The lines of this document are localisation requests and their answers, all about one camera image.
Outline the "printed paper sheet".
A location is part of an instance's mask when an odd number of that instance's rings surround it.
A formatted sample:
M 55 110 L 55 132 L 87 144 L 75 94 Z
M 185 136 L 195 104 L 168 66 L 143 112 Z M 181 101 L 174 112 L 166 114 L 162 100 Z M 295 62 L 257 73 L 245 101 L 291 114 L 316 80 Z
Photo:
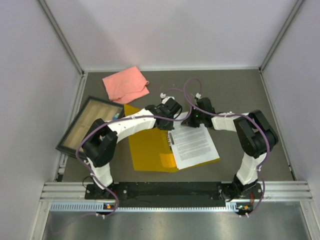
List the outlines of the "printed paper sheet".
M 209 162 L 220 160 L 216 146 L 209 134 L 208 129 L 201 124 L 193 128 L 181 125 L 181 119 L 187 116 L 187 112 L 177 117 L 171 130 L 174 146 L 172 153 L 178 170 L 183 170 Z

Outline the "metal folder clip mechanism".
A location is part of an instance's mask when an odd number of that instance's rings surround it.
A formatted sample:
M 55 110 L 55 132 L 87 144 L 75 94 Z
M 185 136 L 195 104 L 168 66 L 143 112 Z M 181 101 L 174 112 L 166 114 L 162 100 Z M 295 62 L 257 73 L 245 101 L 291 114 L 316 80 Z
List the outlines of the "metal folder clip mechanism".
M 171 131 L 167 132 L 167 142 L 168 142 L 170 149 L 172 150 L 172 147 L 175 145 L 175 142 L 174 142 L 173 135 L 172 135 Z

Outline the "yellow plastic folder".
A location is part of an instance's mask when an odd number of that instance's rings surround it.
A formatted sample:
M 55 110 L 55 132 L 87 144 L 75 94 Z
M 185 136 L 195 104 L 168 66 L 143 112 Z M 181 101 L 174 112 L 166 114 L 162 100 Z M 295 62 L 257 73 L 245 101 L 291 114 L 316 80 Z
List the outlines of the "yellow plastic folder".
M 173 152 L 169 147 L 167 133 L 168 131 L 153 128 L 140 131 L 128 137 L 133 168 L 135 171 L 165 173 L 180 171 L 176 166 Z

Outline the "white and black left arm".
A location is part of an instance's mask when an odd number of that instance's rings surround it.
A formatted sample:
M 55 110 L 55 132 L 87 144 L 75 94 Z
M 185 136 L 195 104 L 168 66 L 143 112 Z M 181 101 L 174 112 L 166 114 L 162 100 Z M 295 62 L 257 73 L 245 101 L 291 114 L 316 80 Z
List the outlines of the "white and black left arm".
M 96 184 L 96 192 L 102 198 L 109 198 L 114 191 L 110 162 L 117 143 L 138 132 L 157 128 L 174 129 L 175 115 L 182 106 L 173 98 L 165 97 L 158 105 L 148 105 L 138 112 L 111 121 L 96 119 L 76 150 L 83 149 L 89 164 L 90 175 Z

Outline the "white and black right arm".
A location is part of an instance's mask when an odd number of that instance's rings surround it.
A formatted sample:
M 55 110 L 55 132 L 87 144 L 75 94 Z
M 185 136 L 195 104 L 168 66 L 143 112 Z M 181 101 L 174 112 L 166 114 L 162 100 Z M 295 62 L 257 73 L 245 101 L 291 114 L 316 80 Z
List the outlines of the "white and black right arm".
M 198 128 L 203 124 L 216 131 L 235 132 L 243 149 L 243 158 L 230 187 L 222 188 L 220 194 L 226 201 L 234 198 L 245 198 L 258 181 L 261 166 L 279 142 L 278 135 L 260 110 L 249 113 L 220 112 L 217 113 L 211 100 L 195 97 L 190 116 L 182 121 L 183 126 Z

